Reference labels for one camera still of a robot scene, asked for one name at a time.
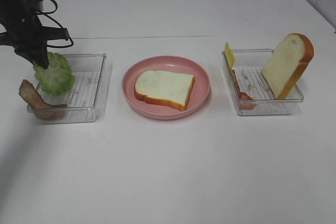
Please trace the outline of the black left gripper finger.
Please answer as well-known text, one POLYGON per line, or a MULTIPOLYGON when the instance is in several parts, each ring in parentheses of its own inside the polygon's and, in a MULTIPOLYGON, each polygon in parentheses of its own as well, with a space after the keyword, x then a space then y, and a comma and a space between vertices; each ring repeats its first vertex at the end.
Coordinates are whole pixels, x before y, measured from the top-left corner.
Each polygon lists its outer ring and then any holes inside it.
POLYGON ((49 67, 46 44, 41 44, 33 49, 33 64, 38 65, 43 69, 47 69, 49 67))
POLYGON ((22 58, 26 59, 31 64, 34 64, 34 62, 35 62, 34 51, 31 50, 30 48, 15 47, 14 48, 14 53, 17 54, 17 55, 19 55, 19 56, 21 56, 22 58))

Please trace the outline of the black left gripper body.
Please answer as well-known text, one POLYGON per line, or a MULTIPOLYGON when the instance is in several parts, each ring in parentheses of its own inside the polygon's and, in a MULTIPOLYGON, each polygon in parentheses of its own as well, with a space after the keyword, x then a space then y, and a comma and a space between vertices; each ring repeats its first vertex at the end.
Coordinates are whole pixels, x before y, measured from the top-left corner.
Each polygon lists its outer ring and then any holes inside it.
POLYGON ((1 0, 1 45, 33 50, 49 40, 69 40, 67 28, 50 17, 55 0, 1 0))

